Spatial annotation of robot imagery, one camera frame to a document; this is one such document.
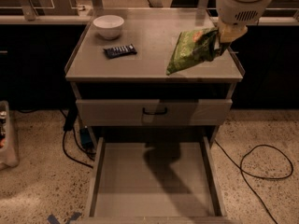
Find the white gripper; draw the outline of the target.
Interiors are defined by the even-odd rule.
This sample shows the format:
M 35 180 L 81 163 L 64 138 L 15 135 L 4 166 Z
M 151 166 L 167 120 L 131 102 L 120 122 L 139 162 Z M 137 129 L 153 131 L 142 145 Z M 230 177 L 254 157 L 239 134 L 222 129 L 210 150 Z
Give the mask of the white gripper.
M 243 36 L 248 31 L 246 24 L 257 21 L 271 1 L 216 0 L 220 42 L 232 43 Z

